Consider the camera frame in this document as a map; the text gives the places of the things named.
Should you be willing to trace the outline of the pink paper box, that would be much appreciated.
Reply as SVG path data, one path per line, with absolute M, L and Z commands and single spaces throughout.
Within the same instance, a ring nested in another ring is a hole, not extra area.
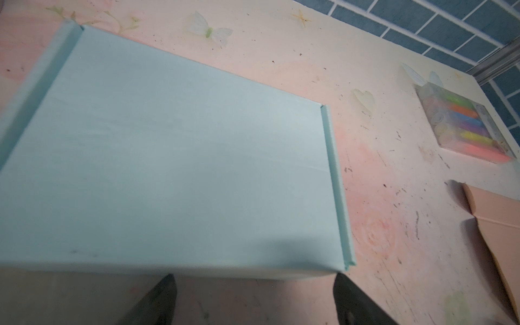
M 463 190 L 519 317 L 519 201 L 468 184 Z

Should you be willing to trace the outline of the light blue paper box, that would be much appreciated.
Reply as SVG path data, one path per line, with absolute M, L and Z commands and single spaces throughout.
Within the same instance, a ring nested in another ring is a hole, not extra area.
M 297 279 L 356 262 L 327 106 L 68 21 L 1 115 L 1 264 Z

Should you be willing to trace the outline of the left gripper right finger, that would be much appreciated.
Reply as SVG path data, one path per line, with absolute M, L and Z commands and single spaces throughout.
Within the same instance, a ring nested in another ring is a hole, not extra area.
M 333 298 L 339 324 L 397 324 L 343 273 L 335 276 Z

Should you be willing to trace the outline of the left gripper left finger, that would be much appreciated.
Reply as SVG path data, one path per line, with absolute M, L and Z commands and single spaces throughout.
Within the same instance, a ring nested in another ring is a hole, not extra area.
M 165 276 L 115 324 L 166 324 L 173 322 L 177 286 L 173 274 Z

